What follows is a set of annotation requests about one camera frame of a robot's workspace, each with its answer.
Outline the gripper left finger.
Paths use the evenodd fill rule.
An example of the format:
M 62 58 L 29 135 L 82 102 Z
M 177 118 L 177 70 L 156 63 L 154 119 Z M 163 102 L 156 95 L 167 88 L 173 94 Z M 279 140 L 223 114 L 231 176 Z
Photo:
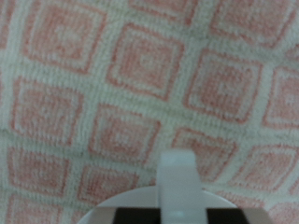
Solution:
M 157 208 L 118 208 L 112 224 L 161 224 L 161 212 Z

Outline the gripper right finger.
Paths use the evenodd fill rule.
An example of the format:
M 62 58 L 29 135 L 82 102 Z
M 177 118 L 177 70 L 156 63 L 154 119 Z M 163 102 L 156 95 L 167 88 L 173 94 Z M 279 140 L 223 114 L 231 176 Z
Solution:
M 206 212 L 208 224 L 249 224 L 238 208 L 208 208 Z

